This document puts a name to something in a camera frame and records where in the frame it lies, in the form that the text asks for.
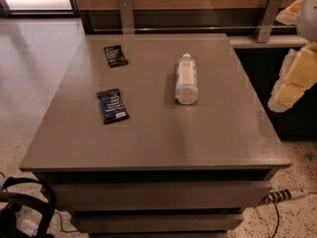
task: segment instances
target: black bag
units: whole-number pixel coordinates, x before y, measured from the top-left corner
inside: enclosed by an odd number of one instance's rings
[[[47,191],[48,202],[43,202],[30,195],[4,191],[7,187],[26,182],[41,184]],[[17,219],[14,208],[19,205],[33,208],[42,215],[36,238],[53,237],[51,234],[47,234],[47,231],[55,211],[56,198],[52,189],[46,184],[32,178],[0,178],[0,202],[8,202],[8,205],[0,210],[0,238],[29,237],[16,227]]]

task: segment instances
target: table top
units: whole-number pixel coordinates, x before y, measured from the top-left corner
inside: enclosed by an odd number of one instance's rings
[[[103,48],[129,64],[110,68]],[[190,53],[198,101],[175,101],[175,63]],[[96,92],[119,88],[130,118],[104,125]],[[287,167],[226,35],[87,37],[31,144],[22,171],[159,171]]]

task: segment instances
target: floor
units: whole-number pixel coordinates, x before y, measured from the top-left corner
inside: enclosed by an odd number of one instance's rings
[[[0,172],[6,177],[30,177],[19,165],[53,99],[79,44],[86,38],[78,19],[0,19]],[[306,188],[310,194],[281,202],[275,237],[317,237],[317,141],[283,141],[292,166],[271,180],[273,190]],[[39,188],[17,190],[42,197]],[[74,230],[69,215],[61,212],[64,230]],[[276,226],[273,204],[247,208],[245,221],[229,238],[268,238]],[[39,216],[28,208],[18,214],[19,224]],[[55,237],[88,237],[60,231],[58,215],[50,227]]]

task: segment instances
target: black packet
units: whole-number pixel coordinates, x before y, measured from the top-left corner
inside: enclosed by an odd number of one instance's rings
[[[123,55],[120,45],[103,48],[103,51],[106,54],[110,67],[117,67],[128,64],[128,61]]]
[[[97,97],[100,100],[102,113],[104,115],[104,124],[129,118],[118,88],[97,92]]]

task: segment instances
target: bottle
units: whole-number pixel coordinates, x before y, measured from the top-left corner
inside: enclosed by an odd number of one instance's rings
[[[175,98],[184,105],[198,99],[197,67],[190,54],[184,54],[177,63]]]

